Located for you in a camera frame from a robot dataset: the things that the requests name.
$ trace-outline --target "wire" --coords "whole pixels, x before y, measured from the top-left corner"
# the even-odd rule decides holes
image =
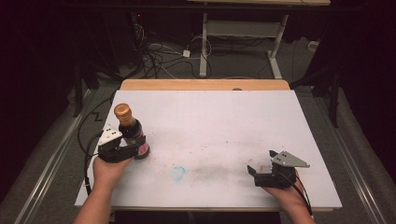
[[[82,125],[84,124],[85,120],[90,116],[90,114],[91,114],[95,109],[97,109],[100,105],[104,104],[106,101],[110,100],[111,98],[112,98],[111,96],[108,97],[108,98],[106,98],[106,99],[105,99],[104,101],[102,101],[99,105],[97,105],[93,110],[91,110],[90,113],[88,113],[88,115],[85,116],[85,118],[82,120],[81,124],[78,126],[78,131],[77,131],[78,144],[79,144],[79,147],[81,148],[81,150],[82,150],[84,153],[87,153],[87,150],[86,150],[86,149],[84,148],[84,146],[82,145],[82,143],[81,143],[81,138],[80,138],[80,136],[79,136],[79,134],[80,134],[80,132],[81,132],[81,127],[82,127]]]
[[[193,68],[193,66],[192,66],[192,63],[190,63],[190,62],[178,62],[178,63],[174,63],[174,64],[172,64],[172,65],[169,65],[169,66],[167,66],[167,67],[165,67],[165,68],[168,69],[168,68],[170,68],[170,67],[172,67],[172,66],[174,66],[174,65],[177,65],[177,64],[179,64],[179,63],[187,63],[187,64],[190,66],[190,68],[191,68],[191,74],[192,74],[192,76],[195,77],[195,78],[199,78],[199,77],[197,77],[197,76],[194,74],[194,68]]]
[[[297,186],[296,186],[293,182],[291,182],[291,181],[288,179],[288,177],[285,176],[284,174],[282,174],[282,173],[280,173],[279,171],[276,171],[276,170],[273,170],[273,171],[275,171],[278,175],[280,175],[280,176],[282,176],[284,179],[286,179],[286,180],[291,184],[291,186],[292,186],[295,190],[297,190],[297,193],[300,194],[301,198],[304,200],[304,203],[305,203],[306,208],[308,209],[309,215],[312,216],[311,203],[309,202],[309,200],[307,200],[307,199],[305,198],[305,196],[304,196],[303,193],[297,188]]]
[[[209,44],[209,53],[207,53],[206,57],[209,56],[210,53],[212,52],[212,45],[210,44],[209,40],[207,40],[207,39],[204,38],[203,36],[200,36],[200,35],[196,36],[195,38],[193,38],[193,39],[191,40],[190,44],[192,44],[192,41],[194,41],[194,40],[196,40],[196,39],[198,39],[198,38],[201,38],[201,39],[205,40],[205,41],[207,42],[207,44]]]
[[[154,51],[158,51],[158,50],[160,50],[160,49],[162,49],[162,48],[166,48],[166,49],[171,49],[172,51],[161,51],[161,53],[173,53],[173,54],[178,54],[178,55],[181,55],[181,53],[179,53],[179,52],[177,52],[175,49],[172,49],[172,48],[170,48],[170,47],[167,47],[167,46],[165,46],[165,45],[163,45],[163,44],[148,44],[148,46],[150,46],[150,45],[154,45],[154,46],[161,46],[159,49],[157,49],[157,50],[154,50]]]
[[[154,53],[154,56],[155,57],[153,57],[151,54],[146,54],[146,55],[144,55],[144,61],[145,62],[151,62],[151,66],[146,66],[146,64],[145,64],[145,66],[144,66],[144,71],[145,71],[145,75],[143,76],[143,77],[141,77],[141,78],[150,78],[150,77],[156,77],[156,78],[158,78],[158,72],[157,72],[157,68],[159,68],[159,69],[161,69],[161,67],[159,66],[159,64],[161,64],[161,63],[163,63],[162,62],[162,60],[163,60],[163,57],[161,56],[161,55],[159,55],[159,54],[155,54]],[[153,76],[148,76],[148,74],[149,74],[149,71],[151,71],[152,69],[154,69],[154,75]]]
[[[170,77],[174,78],[174,79],[178,79],[177,77],[174,77],[172,74],[170,74],[168,72],[168,70],[166,70],[162,65],[160,65],[161,69],[163,69],[163,71],[165,71]]]
[[[268,65],[271,64],[271,61],[272,61],[273,59],[270,59],[269,62],[268,62],[262,69],[260,69],[260,71],[263,71],[266,67],[268,67]],[[257,73],[259,74],[259,79],[262,79],[261,76],[260,76],[260,71],[258,71]]]
[[[90,155],[90,148],[91,148],[92,142],[96,138],[102,136],[102,133],[103,133],[103,131],[95,134],[91,138],[91,140],[90,140],[90,142],[88,143],[88,146],[87,146],[87,153],[85,153],[85,159],[84,159],[84,182],[85,182],[85,190],[87,190],[87,194],[88,195],[91,194],[91,183],[90,183],[90,178],[88,177],[88,164],[90,163],[91,158],[94,156],[94,155]]]
[[[304,187],[304,184],[303,184],[303,182],[301,181],[300,177],[298,177],[298,176],[296,176],[296,177],[297,177],[298,181],[300,181],[300,184],[301,184],[301,186],[303,187],[303,190],[304,190],[304,192],[305,192],[305,198],[306,198],[306,200],[308,201],[308,204],[310,205],[311,202],[309,202],[308,194],[306,193],[306,189],[305,189],[305,187]]]
[[[225,52],[225,53],[223,53],[223,54],[216,54],[216,53],[214,53],[213,51],[214,50],[212,50],[212,55],[214,55],[214,56],[218,56],[218,57],[222,57],[222,56],[226,56],[226,55],[228,55],[228,54],[231,54],[231,53],[233,53],[233,51],[235,50],[235,49],[245,49],[245,48],[248,48],[248,47],[257,47],[257,46],[259,46],[264,40],[266,40],[267,38],[265,38],[265,37],[263,37],[263,38],[260,38],[260,37],[255,37],[255,38],[250,38],[250,39],[244,39],[244,38],[234,38],[234,39],[231,39],[231,38],[229,38],[228,36],[225,36],[225,38],[221,38],[221,37],[218,37],[218,36],[214,36],[214,35],[209,35],[208,37],[211,37],[211,38],[214,38],[214,39],[217,39],[217,40],[220,40],[220,41],[223,41],[223,42],[226,42],[226,43],[228,43],[230,46],[225,46],[225,45],[215,45],[215,44],[213,44],[213,40],[210,40],[211,42],[212,42],[212,49],[214,49],[214,48],[223,48],[223,49],[226,49],[226,48],[229,48],[228,49],[228,52]],[[248,44],[243,44],[242,42],[246,42],[246,41],[251,41],[251,40],[253,40],[251,43],[248,43]]]
[[[139,46],[137,46],[137,48],[136,47],[134,48],[135,50],[138,50],[140,48],[140,46],[142,46],[143,40],[145,39],[145,29],[143,29],[143,27],[137,23],[135,23],[134,26],[137,26],[140,28],[138,31],[138,34],[137,34],[137,39],[139,39],[140,34],[142,34],[142,38],[140,40]]]

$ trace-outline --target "black cable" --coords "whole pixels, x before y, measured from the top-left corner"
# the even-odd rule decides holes
[[[88,143],[87,146],[87,153],[85,153],[85,159],[84,159],[84,182],[85,182],[85,190],[87,190],[87,194],[90,195],[91,194],[91,184],[90,184],[90,178],[88,177],[88,164],[91,160],[91,158],[93,157],[93,155],[90,155],[90,148],[91,148],[91,144],[92,142],[97,138],[102,136],[103,131],[97,133],[96,135],[94,135],[90,142]]]
[[[90,116],[90,114],[91,114],[95,109],[97,109],[100,105],[104,104],[106,101],[110,100],[111,98],[112,98],[111,96],[108,97],[108,98],[106,98],[106,99],[105,99],[104,101],[102,101],[99,105],[97,105],[93,110],[91,110],[90,113],[88,113],[88,115],[82,120],[81,124],[78,126],[78,131],[77,131],[78,144],[79,144],[79,147],[81,148],[81,150],[82,150],[84,153],[87,153],[87,151],[85,150],[84,146],[82,145],[82,143],[81,143],[81,138],[80,138],[80,136],[79,136],[79,134],[80,134],[80,132],[81,132],[81,127],[82,127],[82,125],[84,124],[85,120]]]
[[[148,57],[152,62],[152,67],[154,69],[155,78],[158,78],[157,64],[155,63],[156,60],[154,59],[154,57],[151,54],[148,54]]]
[[[173,59],[173,60],[167,61],[167,62],[163,62],[163,63],[172,63],[172,62],[175,62],[175,61],[180,60],[180,59],[185,59],[185,57],[178,57],[176,59]]]
[[[218,57],[226,56],[228,54],[231,54],[231,53],[233,53],[233,51],[235,49],[245,49],[245,48],[248,48],[248,47],[257,47],[266,39],[266,38],[254,38],[252,43],[241,44],[241,42],[251,41],[251,39],[230,39],[230,38],[225,38],[224,39],[224,38],[220,38],[220,37],[212,36],[212,35],[210,37],[214,37],[217,40],[227,42],[228,44],[231,45],[231,46],[216,45],[216,44],[213,43],[213,40],[210,40],[211,43],[212,43],[211,44],[212,49],[215,49],[215,48],[230,48],[229,51],[224,53],[224,54],[216,54],[216,53],[213,52],[214,50],[212,50],[211,55],[218,56]]]
[[[151,52],[151,54],[155,56],[154,59],[158,62],[158,64],[163,64],[163,56],[161,54],[155,52]]]
[[[160,47],[158,49],[149,49],[148,50],[152,50],[152,51],[160,51],[161,49],[163,49],[163,43],[159,42]]]
[[[260,69],[260,71],[262,71],[262,70],[264,70],[266,67],[268,67],[268,65],[270,65],[271,64],[271,61],[273,60],[273,59],[269,59],[269,62],[262,68],[262,69]]]
[[[198,76],[196,76],[196,75],[194,74],[194,68],[193,68],[193,66],[192,66],[192,63],[190,63],[190,62],[178,62],[178,63],[174,63],[174,64],[172,64],[172,65],[169,65],[169,66],[165,67],[165,69],[168,69],[168,68],[170,68],[170,67],[172,67],[172,66],[174,66],[174,65],[177,65],[177,64],[179,64],[179,63],[187,63],[187,64],[190,66],[190,68],[191,68],[191,74],[192,74],[192,76],[195,77],[195,78],[199,78]]]
[[[172,54],[172,55],[180,55],[179,53],[176,52],[166,52],[166,51],[160,51],[160,50],[154,50],[155,52],[163,53],[163,54]]]
[[[275,172],[276,172],[278,175],[282,176],[284,179],[286,179],[286,180],[291,184],[291,186],[292,186],[295,190],[297,190],[297,193],[300,194],[301,198],[304,200],[304,203],[305,203],[306,208],[308,209],[309,215],[312,216],[311,203],[308,202],[308,200],[305,198],[305,196],[303,195],[303,193],[297,188],[297,186],[296,186],[293,182],[291,182],[291,181],[288,179],[287,176],[285,176],[284,174],[282,174],[282,173],[280,173],[280,172],[278,172],[278,171],[275,171]]]
[[[300,181],[301,186],[303,187],[303,190],[304,190],[304,192],[305,192],[305,198],[306,198],[306,200],[308,201],[308,204],[311,205],[311,202],[309,202],[308,194],[306,193],[306,189],[305,189],[305,187],[304,187],[303,182],[301,181],[300,177],[298,177],[298,176],[296,176],[296,177],[297,177],[298,181]]]
[[[140,62],[140,63],[136,66],[136,69],[135,69],[134,71],[130,72],[128,75],[126,75],[126,76],[124,77],[124,79],[127,79],[127,78],[130,78],[130,77],[136,76],[140,71],[142,71],[142,68],[143,68],[143,64]]]
[[[146,66],[143,66],[143,72],[145,73],[145,75],[142,76],[141,78],[146,78],[148,76],[148,71],[146,70]]]

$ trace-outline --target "gray floor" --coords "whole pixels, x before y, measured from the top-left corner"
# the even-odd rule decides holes
[[[307,44],[305,39],[290,44],[282,43],[276,59],[282,77],[288,82],[304,75],[314,55],[306,49]],[[255,47],[235,48],[231,53],[230,46],[223,45],[225,48],[214,47],[209,56],[211,78],[273,78],[265,55],[265,51],[272,46],[271,41],[264,40]],[[167,49],[169,51],[183,50],[172,43],[167,43],[166,46],[171,48]],[[225,56],[216,56],[227,52]],[[166,54],[163,57],[170,60],[174,56]],[[189,62],[192,63],[194,74],[198,75],[198,61]],[[129,68],[122,66],[121,70],[126,74]],[[193,78],[191,67],[187,63],[166,70],[167,72],[162,70],[158,78]],[[17,218],[27,220],[28,223],[72,222],[78,212],[74,202],[83,178],[83,153],[78,148],[76,127],[82,117],[119,86],[106,76],[99,75],[99,78],[99,90],[85,92],[84,116],[76,119],[72,118],[75,105],[71,93],[70,106],[41,139],[12,190],[3,200],[0,223],[14,223]],[[317,223],[393,223],[396,218],[393,212],[396,208],[396,188],[362,134],[342,90],[338,129],[334,129],[327,118],[327,98],[312,97],[309,87],[298,88],[296,93],[343,204],[343,208],[330,213],[315,213]],[[105,102],[95,110],[98,117],[89,116],[82,126],[81,139],[85,144],[93,133],[102,129],[109,108],[110,103]],[[40,182],[40,176],[48,177],[48,181]],[[289,223],[284,214],[282,223]]]

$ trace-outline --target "hand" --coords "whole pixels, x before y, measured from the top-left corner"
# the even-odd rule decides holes
[[[303,192],[303,185],[299,178],[297,178],[295,186]],[[297,192],[294,187],[288,187],[286,189],[276,188],[263,188],[265,191],[273,195],[278,201],[283,210],[289,215],[292,223],[315,223],[310,216],[308,209],[305,206],[304,199]]]
[[[95,182],[87,201],[82,205],[74,223],[108,223],[111,209],[111,194],[119,182],[125,167],[132,159],[107,163],[96,157],[93,161]]]
[[[127,167],[131,160],[108,163],[96,157],[93,161],[93,188],[112,191],[119,182],[125,167]]]

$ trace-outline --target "brown bottle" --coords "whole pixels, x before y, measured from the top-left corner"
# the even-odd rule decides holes
[[[144,136],[142,125],[139,120],[132,116],[131,108],[127,104],[117,105],[114,108],[114,114],[120,121],[119,131],[122,132],[122,137],[127,145],[130,145],[133,140]],[[146,142],[139,148],[138,154],[134,158],[141,160],[146,158],[148,154],[149,144]]]

